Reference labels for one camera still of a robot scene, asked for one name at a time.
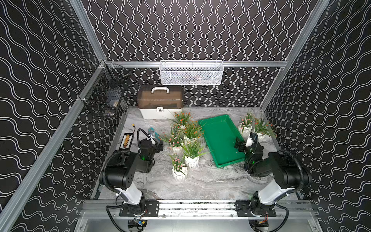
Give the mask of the pink flower plant pot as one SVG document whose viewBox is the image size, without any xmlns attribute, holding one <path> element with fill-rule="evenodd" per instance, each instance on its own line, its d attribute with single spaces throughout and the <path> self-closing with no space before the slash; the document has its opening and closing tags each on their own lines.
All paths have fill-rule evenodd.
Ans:
<svg viewBox="0 0 371 232">
<path fill-rule="evenodd" d="M 254 119 L 255 117 L 251 112 L 247 112 L 245 116 L 241 117 L 241 121 L 238 125 L 238 131 L 245 140 L 252 132 Z"/>
<path fill-rule="evenodd" d="M 185 158 L 181 159 L 176 155 L 169 155 L 172 161 L 172 175 L 177 182 L 184 182 L 186 180 L 188 169 L 185 163 Z"/>
<path fill-rule="evenodd" d="M 169 134 L 163 133 L 160 139 L 175 153 L 180 154 L 183 150 L 183 138 L 179 129 L 171 128 Z"/>
</svg>

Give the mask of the green plastic tray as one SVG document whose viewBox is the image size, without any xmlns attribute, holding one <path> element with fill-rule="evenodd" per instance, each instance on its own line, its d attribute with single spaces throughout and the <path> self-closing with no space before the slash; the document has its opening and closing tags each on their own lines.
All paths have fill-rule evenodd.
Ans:
<svg viewBox="0 0 371 232">
<path fill-rule="evenodd" d="M 198 124 L 204 131 L 204 138 L 217 168 L 245 160 L 245 154 L 234 147 L 236 139 L 243 137 L 229 115 L 201 119 Z"/>
</svg>

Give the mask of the green grass plant white pot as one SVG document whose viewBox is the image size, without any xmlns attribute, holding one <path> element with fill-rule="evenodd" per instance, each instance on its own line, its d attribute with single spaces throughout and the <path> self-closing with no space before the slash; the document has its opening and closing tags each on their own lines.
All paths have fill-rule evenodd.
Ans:
<svg viewBox="0 0 371 232">
<path fill-rule="evenodd" d="M 208 151 L 204 150 L 204 146 L 197 140 L 187 140 L 182 144 L 183 154 L 185 156 L 185 162 L 189 168 L 197 168 L 200 162 L 200 156 L 208 154 Z"/>
</svg>

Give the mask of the orange flower plant back pot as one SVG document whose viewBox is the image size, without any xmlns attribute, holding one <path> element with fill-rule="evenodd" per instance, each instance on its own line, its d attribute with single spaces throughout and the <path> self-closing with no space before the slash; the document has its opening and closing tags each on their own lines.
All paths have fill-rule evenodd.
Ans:
<svg viewBox="0 0 371 232">
<path fill-rule="evenodd" d="M 186 128 L 188 122 L 191 119 L 191 114 L 189 112 L 174 112 L 171 113 L 172 117 L 170 118 L 171 129 L 183 130 Z"/>
</svg>

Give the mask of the orange flower plant pot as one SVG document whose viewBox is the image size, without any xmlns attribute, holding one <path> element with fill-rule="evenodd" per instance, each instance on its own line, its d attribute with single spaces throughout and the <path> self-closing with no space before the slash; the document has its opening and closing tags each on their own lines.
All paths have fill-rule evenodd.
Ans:
<svg viewBox="0 0 371 232">
<path fill-rule="evenodd" d="M 183 130 L 186 128 L 188 122 L 191 119 L 191 114 L 189 112 L 174 112 L 171 113 L 172 117 L 170 118 L 171 129 Z"/>
<path fill-rule="evenodd" d="M 183 143 L 187 143 L 190 141 L 197 141 L 198 138 L 202 137 L 204 134 L 204 130 L 201 125 L 197 122 L 190 122 L 181 127 L 181 131 L 183 134 Z"/>
</svg>

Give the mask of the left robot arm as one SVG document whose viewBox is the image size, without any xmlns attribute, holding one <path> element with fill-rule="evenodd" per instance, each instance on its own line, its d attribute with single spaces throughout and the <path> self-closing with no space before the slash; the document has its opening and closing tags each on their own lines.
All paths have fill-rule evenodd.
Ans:
<svg viewBox="0 0 371 232">
<path fill-rule="evenodd" d="M 135 173 L 150 173 L 155 154 L 164 148 L 152 128 L 136 132 L 124 134 L 119 149 L 107 159 L 100 174 L 100 182 L 131 206 L 140 205 L 144 198 L 133 182 Z"/>
</svg>

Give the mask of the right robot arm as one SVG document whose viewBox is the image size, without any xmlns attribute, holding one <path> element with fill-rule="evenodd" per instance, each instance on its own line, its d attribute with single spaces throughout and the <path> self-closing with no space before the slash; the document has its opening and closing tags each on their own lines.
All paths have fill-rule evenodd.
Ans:
<svg viewBox="0 0 371 232">
<path fill-rule="evenodd" d="M 273 175 L 273 181 L 254 193 L 251 202 L 256 207 L 275 205 L 282 198 L 312 183 L 312 176 L 301 161 L 286 150 L 269 152 L 268 157 L 263 159 L 264 147 L 255 132 L 250 133 L 246 141 L 236 138 L 234 147 L 245 154 L 244 170 L 250 176 Z"/>
</svg>

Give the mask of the brown lidded storage case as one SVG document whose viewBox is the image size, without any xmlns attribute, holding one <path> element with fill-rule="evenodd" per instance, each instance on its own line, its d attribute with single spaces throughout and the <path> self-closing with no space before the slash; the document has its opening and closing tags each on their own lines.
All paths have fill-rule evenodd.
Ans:
<svg viewBox="0 0 371 232">
<path fill-rule="evenodd" d="M 172 119 L 183 110 L 181 86 L 141 86 L 137 95 L 137 106 L 144 119 Z"/>
</svg>

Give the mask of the black tray with brown items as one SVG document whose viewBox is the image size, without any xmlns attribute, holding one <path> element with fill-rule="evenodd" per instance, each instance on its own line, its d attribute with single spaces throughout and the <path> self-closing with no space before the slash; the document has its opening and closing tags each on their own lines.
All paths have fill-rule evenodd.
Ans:
<svg viewBox="0 0 371 232">
<path fill-rule="evenodd" d="M 119 146 L 119 150 L 130 150 L 133 136 L 133 133 L 125 133 Z"/>
</svg>

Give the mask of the grass plant far right pot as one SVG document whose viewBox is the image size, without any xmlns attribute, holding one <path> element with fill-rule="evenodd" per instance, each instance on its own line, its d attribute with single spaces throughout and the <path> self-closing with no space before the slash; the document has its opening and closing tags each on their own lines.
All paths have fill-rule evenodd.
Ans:
<svg viewBox="0 0 371 232">
<path fill-rule="evenodd" d="M 263 118 L 255 118 L 254 132 L 258 135 L 258 141 L 262 142 L 266 137 L 276 138 L 273 124 Z"/>
</svg>

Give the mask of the pink flower plant front pot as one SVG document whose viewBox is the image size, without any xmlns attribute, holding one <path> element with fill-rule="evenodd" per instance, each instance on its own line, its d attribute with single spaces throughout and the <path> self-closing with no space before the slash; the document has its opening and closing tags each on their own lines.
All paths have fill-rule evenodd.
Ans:
<svg viewBox="0 0 371 232">
<path fill-rule="evenodd" d="M 184 182 L 186 180 L 188 169 L 185 163 L 185 158 L 181 159 L 176 155 L 169 155 L 172 161 L 172 175 L 177 182 Z"/>
</svg>

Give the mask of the teal handled tool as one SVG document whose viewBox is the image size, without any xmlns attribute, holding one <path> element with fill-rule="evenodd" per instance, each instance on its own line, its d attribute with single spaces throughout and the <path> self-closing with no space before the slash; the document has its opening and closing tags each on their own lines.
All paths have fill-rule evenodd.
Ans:
<svg viewBox="0 0 371 232">
<path fill-rule="evenodd" d="M 150 137 L 154 137 L 157 141 L 161 140 L 160 135 L 152 127 L 148 129 L 148 135 Z"/>
</svg>

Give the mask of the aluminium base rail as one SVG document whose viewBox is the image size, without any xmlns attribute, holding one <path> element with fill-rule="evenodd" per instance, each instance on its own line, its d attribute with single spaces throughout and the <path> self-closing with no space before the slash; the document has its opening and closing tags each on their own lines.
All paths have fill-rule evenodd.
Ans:
<svg viewBox="0 0 371 232">
<path fill-rule="evenodd" d="M 282 200 L 253 211 L 248 200 L 147 200 L 142 213 L 113 200 L 88 200 L 76 232 L 282 232 L 322 231 L 308 201 Z"/>
</svg>

